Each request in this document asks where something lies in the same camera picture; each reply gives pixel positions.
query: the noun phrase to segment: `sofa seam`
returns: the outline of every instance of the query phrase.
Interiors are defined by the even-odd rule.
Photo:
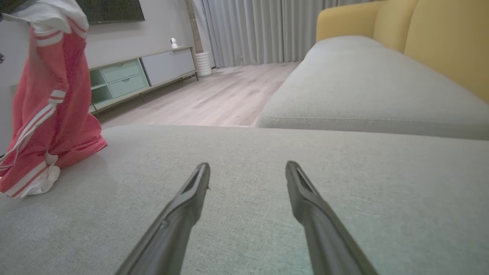
[[[443,122],[443,121],[427,121],[427,120],[410,120],[410,119],[372,119],[370,117],[361,117],[361,118],[338,118],[338,117],[280,117],[280,116],[268,116],[263,115],[265,118],[269,118],[271,120],[288,120],[288,121],[324,121],[324,122],[375,122],[375,123],[391,123],[391,122],[402,122],[402,123],[432,123],[432,124],[448,124],[448,125],[471,125],[471,126],[481,126],[481,125],[489,125],[489,124],[464,124],[464,123],[451,123],[451,122]]]

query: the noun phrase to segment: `white wall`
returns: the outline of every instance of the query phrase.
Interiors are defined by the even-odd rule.
[[[184,0],[139,0],[146,21],[92,25],[87,37],[89,67],[171,50],[170,39],[193,46]]]
[[[16,85],[22,75],[27,58],[29,27],[27,24],[0,22],[0,53],[5,61],[0,64],[0,156],[12,138],[12,99]]]
[[[91,25],[87,37],[89,67],[171,50],[170,39],[193,46],[192,28],[184,0],[139,0],[146,21]],[[12,85],[19,82],[27,58],[27,24],[0,22],[0,155],[12,137]]]

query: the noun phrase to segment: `black tv screen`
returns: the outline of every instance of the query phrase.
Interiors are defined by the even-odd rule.
[[[144,21],[139,0],[76,0],[90,24]]]

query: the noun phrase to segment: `gray curtain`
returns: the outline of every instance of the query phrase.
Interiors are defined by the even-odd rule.
[[[301,61],[319,12],[372,0],[202,0],[216,67]]]

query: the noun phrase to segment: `white vase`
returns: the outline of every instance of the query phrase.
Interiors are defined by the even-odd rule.
[[[199,77],[212,74],[208,51],[197,53],[195,55],[195,60],[197,62],[197,74],[199,75]]]

